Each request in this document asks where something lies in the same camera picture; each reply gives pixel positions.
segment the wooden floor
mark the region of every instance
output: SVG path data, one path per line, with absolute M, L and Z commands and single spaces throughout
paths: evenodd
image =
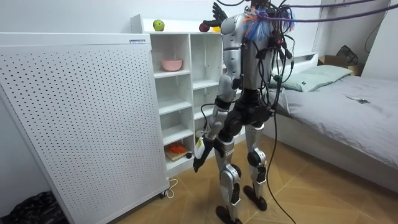
M 261 139 L 260 148 L 271 156 L 273 140 Z M 242 170 L 241 189 L 251 185 L 246 143 L 235 146 L 233 163 Z M 215 208 L 222 205 L 215 158 L 198 173 L 192 169 L 177 177 L 173 199 L 155 199 L 118 220 L 138 223 L 221 223 Z M 278 143 L 269 173 L 271 190 L 298 224 L 398 223 L 398 194 L 378 187 L 326 162 Z M 241 191 L 239 218 L 247 224 L 292 223 L 264 187 L 268 210 L 259 211 Z

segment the white bookshelf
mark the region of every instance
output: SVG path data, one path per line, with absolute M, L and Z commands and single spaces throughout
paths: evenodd
M 195 131 L 202 129 L 205 123 L 200 106 L 214 103 L 218 80 L 225 72 L 221 36 L 214 32 L 198 32 L 196 29 L 200 21 L 163 20 L 168 28 L 163 32 L 155 32 L 153 21 L 137 15 L 131 18 L 131 28 L 133 33 L 150 34 L 163 144 L 182 142 L 187 150 L 193 152 Z M 164 71 L 162 60 L 170 59 L 183 60 L 182 69 L 177 72 Z M 209 117 L 213 113 L 213 106 L 206 106 L 203 111 Z M 244 134 L 240 134 L 235 142 L 243 139 Z M 177 161 L 166 157 L 167 174 L 173 177 L 191 168 L 192 163 L 193 157 L 183 157 Z

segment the pillow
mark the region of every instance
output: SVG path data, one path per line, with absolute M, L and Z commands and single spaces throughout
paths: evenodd
M 334 83 L 351 72 L 347 68 L 331 65 L 316 66 L 300 73 L 292 74 L 286 82 L 282 83 L 282 87 L 288 90 L 311 92 L 322 86 Z M 275 80 L 271 80 L 270 86 L 276 87 Z

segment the cardboard box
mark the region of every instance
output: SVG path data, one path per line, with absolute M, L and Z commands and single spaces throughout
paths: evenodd
M 354 76 L 361 76 L 364 65 L 362 63 L 358 63 L 357 65 L 347 66 L 347 57 L 340 57 L 340 56 L 332 56 L 332 55 L 325 55 L 319 57 L 318 59 L 318 66 L 319 65 L 334 65 L 337 67 L 347 68 L 353 71 L 350 75 Z

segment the robot leg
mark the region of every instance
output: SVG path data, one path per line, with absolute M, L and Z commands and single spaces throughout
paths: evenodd
M 266 155 L 262 152 L 256 144 L 256 141 L 262 135 L 264 130 L 264 123 L 257 122 L 248 125 L 246 128 L 246 142 L 248 145 L 248 162 L 250 168 L 250 178 L 252 180 L 253 188 L 244 186 L 243 192 L 252 200 L 257 207 L 265 211 L 267 210 L 267 202 L 262 197 L 262 186 L 266 184 Z
M 231 163 L 234 140 L 223 142 L 216 139 L 214 148 L 216 149 L 216 160 L 220 170 L 221 195 L 226 204 L 226 207 L 217 207 L 216 214 L 224 223 L 241 224 L 242 222 L 238 219 L 238 205 L 241 201 L 238 182 L 242 173 L 237 165 Z

